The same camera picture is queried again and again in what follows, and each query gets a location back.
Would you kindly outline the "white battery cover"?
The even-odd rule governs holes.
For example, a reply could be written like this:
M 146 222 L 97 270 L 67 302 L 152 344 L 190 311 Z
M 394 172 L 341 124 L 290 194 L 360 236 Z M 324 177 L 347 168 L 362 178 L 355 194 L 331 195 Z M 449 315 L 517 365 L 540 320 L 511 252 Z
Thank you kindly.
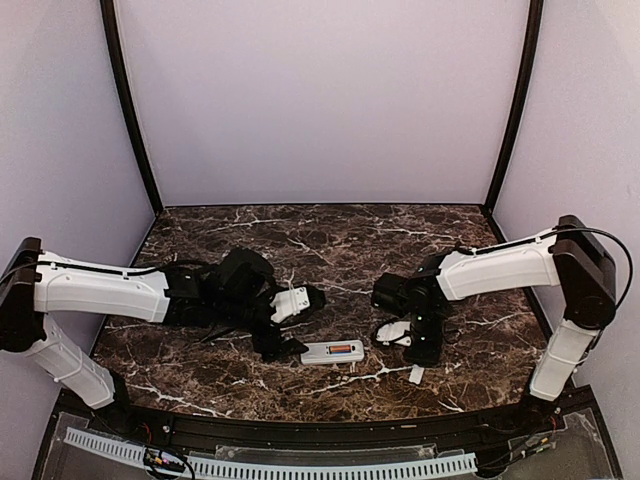
M 425 368 L 419 365 L 413 365 L 408 381 L 414 385 L 419 385 L 423 379 Z

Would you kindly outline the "orange battery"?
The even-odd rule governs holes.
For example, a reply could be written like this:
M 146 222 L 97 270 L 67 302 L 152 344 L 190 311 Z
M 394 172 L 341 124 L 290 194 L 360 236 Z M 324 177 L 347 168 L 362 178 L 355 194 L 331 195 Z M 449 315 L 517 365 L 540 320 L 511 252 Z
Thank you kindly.
M 352 346 L 350 344 L 335 344 L 329 346 L 330 351 L 338 351 L 338 352 L 349 352 L 352 350 Z

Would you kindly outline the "white remote control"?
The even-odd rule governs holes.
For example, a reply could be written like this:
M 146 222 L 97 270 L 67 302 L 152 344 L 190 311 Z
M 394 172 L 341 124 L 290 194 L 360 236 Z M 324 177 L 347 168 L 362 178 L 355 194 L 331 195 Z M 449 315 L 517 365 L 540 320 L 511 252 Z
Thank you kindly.
M 303 365 L 357 363 L 365 357 L 360 340 L 314 342 L 306 344 L 306 347 L 308 350 L 300 355 Z

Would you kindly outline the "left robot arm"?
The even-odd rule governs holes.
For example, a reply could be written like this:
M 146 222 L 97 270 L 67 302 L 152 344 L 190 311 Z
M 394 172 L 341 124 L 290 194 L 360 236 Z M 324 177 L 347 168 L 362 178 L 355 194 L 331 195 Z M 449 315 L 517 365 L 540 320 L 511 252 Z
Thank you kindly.
M 310 285 L 285 287 L 258 253 L 231 250 L 219 263 L 177 260 L 146 268 L 79 262 L 22 241 L 1 277 L 1 348 L 35 359 L 55 382 L 72 390 L 120 436 L 141 427 L 123 381 L 91 360 L 63 333 L 55 312 L 129 317 L 169 327 L 244 330 L 265 361 L 304 353 L 281 324 L 322 309 L 324 293 Z

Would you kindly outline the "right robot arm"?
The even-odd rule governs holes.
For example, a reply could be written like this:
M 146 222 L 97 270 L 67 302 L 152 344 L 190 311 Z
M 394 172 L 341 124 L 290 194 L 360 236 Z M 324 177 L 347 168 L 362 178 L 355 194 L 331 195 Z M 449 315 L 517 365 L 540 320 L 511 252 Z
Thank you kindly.
M 498 291 L 561 288 L 562 320 L 531 374 L 530 396 L 510 413 L 511 426 L 530 434 L 547 420 L 547 402 L 560 396 L 629 293 L 617 288 L 616 264 L 600 243 L 602 237 L 617 239 L 575 215 L 564 215 L 554 227 L 533 236 L 429 256 L 409 277 L 385 273 L 374 284 L 371 304 L 392 318 L 376 329 L 374 340 L 403 346 L 411 364 L 434 367 L 452 303 Z

